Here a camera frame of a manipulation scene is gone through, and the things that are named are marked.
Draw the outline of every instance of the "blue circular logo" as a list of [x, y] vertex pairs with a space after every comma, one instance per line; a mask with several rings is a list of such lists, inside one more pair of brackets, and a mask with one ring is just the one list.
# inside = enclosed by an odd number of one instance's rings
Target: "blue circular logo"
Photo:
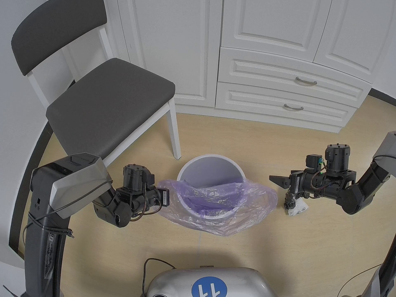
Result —
[[191, 288], [192, 297], [226, 297], [227, 285], [217, 277], [202, 277]]

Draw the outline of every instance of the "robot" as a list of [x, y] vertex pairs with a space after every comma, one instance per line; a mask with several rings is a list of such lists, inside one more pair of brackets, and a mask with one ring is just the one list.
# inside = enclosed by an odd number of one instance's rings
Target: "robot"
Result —
[[[288, 189], [285, 208], [299, 197], [330, 198], [348, 214], [369, 205], [390, 175], [396, 176], [396, 131], [389, 132], [374, 154], [368, 170], [356, 180], [348, 169], [350, 147], [329, 145], [322, 173], [321, 155], [310, 154], [307, 168], [289, 177], [270, 176]], [[35, 169], [31, 178], [32, 202], [28, 213], [25, 247], [26, 292], [22, 297], [59, 297], [62, 256], [70, 216], [93, 203], [97, 217], [124, 227], [140, 219], [150, 207], [169, 205], [169, 190], [154, 186], [154, 175], [144, 166], [124, 168], [124, 185], [114, 190], [100, 157], [74, 154]], [[396, 276], [396, 236], [383, 264], [375, 271], [361, 297], [386, 297]], [[247, 268], [172, 269], [158, 275], [143, 297], [276, 297], [256, 270]]]

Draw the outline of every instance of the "robotic arm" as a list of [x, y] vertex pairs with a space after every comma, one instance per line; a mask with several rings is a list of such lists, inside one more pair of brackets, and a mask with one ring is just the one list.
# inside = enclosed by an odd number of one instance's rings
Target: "robotic arm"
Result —
[[[373, 160], [357, 181], [356, 172], [348, 169], [350, 148], [346, 144], [330, 144], [325, 151], [327, 164], [321, 155], [306, 156], [307, 168], [303, 171], [291, 171], [289, 177], [270, 176], [278, 186], [288, 189], [285, 196], [285, 209], [295, 207], [300, 197], [330, 198], [342, 209], [353, 215], [369, 205], [378, 189], [389, 179], [396, 177], [396, 131], [389, 132], [374, 154]], [[362, 297], [385, 297], [393, 287], [396, 276], [396, 236], [388, 255], [380, 269], [374, 274]]]
[[124, 167], [121, 188], [114, 190], [111, 183], [102, 159], [88, 153], [67, 156], [33, 171], [23, 297], [61, 295], [63, 248], [66, 236], [73, 237], [68, 228], [70, 216], [90, 202], [100, 219], [120, 228], [140, 219], [153, 205], [169, 205], [169, 191], [156, 188], [154, 175], [144, 166]]

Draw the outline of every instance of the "gray chair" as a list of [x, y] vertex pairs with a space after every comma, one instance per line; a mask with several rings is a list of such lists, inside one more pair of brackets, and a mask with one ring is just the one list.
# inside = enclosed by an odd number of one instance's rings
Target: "gray chair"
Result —
[[[47, 109], [46, 117], [67, 154], [88, 152], [100, 156], [108, 166], [166, 114], [173, 154], [179, 159], [175, 85], [114, 58], [106, 22], [103, 0], [48, 0], [23, 20], [12, 37], [12, 50], [22, 74]], [[49, 104], [32, 69], [93, 29], [99, 30], [108, 60]]]

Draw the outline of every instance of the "chair seat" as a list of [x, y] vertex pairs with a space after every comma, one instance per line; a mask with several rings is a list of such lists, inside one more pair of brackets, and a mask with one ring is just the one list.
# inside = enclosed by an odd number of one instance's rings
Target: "chair seat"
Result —
[[46, 116], [68, 155], [104, 159], [174, 95], [174, 83], [112, 58], [59, 96]]

